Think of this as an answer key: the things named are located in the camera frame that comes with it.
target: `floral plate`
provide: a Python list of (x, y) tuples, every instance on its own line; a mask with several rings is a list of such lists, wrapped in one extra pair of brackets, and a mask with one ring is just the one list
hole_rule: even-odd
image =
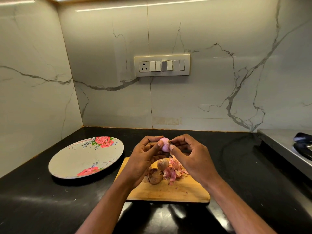
[(123, 153), (123, 143), (110, 136), (73, 143), (53, 156), (49, 172), (58, 178), (74, 179), (97, 173), (112, 165)]

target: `marble tile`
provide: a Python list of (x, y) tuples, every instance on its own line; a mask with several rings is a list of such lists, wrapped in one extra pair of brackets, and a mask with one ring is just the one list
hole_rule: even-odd
[(56, 9), (0, 1), (0, 177), (82, 126)]
[(311, 10), (312, 0), (148, 0), (150, 55), (191, 54), (190, 76), (151, 79), (153, 128), (311, 127)]
[(58, 10), (85, 126), (152, 127), (150, 81), (135, 78), (133, 61), (149, 54), (146, 3), (107, 0)]

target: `hand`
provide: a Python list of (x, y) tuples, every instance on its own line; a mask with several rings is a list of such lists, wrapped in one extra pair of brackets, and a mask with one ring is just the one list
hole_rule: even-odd
[[(220, 176), (216, 171), (206, 146), (188, 134), (172, 139), (171, 143), (171, 154), (181, 162), (194, 180), (204, 188), (209, 189), (215, 182), (220, 180)], [(189, 156), (181, 152), (184, 149), (191, 151)]]
[(133, 149), (126, 166), (120, 174), (121, 177), (133, 184), (132, 188), (136, 188), (141, 183), (152, 163), (166, 157), (160, 151), (163, 147), (163, 141), (160, 141), (161, 138), (163, 138), (162, 135), (156, 137), (146, 136)]

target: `gas stove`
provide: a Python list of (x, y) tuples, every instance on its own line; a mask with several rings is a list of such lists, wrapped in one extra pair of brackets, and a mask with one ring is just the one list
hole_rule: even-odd
[(312, 180), (312, 130), (258, 129), (260, 139)]

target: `countertop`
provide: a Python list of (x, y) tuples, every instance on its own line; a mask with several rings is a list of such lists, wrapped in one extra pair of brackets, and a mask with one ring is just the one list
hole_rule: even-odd
[[(169, 139), (188, 133), (209, 149), (219, 174), (275, 231), (311, 233), (312, 182), (255, 133), (84, 127), (0, 178), (0, 233), (75, 233), (110, 187), (124, 157), (145, 135)], [(76, 141), (112, 136), (124, 154), (89, 177), (61, 180), (48, 171), (50, 159)], [(231, 227), (214, 203), (127, 202), (114, 233), (228, 233)]]

